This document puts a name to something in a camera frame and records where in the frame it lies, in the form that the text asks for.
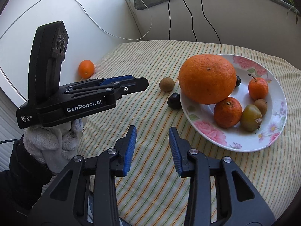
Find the black sleeved left forearm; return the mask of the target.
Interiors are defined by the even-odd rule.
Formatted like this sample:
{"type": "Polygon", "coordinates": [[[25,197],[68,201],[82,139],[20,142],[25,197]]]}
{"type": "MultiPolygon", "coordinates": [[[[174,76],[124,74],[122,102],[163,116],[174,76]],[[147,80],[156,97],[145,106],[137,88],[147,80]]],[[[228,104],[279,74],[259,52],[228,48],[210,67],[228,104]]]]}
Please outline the black sleeved left forearm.
{"type": "Polygon", "coordinates": [[[28,153],[23,139],[15,141],[9,169],[1,172],[1,225],[28,225],[27,216],[51,178],[47,165],[28,153]]]}

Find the white gloved left hand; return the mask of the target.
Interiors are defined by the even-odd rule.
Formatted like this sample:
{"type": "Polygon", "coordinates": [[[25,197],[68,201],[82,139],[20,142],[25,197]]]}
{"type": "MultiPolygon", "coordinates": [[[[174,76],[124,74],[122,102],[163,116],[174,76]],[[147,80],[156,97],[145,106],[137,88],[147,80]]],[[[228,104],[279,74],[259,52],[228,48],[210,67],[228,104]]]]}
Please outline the white gloved left hand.
{"type": "Polygon", "coordinates": [[[54,127],[25,128],[24,147],[39,163],[58,174],[77,155],[86,122],[87,117],[83,117],[54,127]]]}

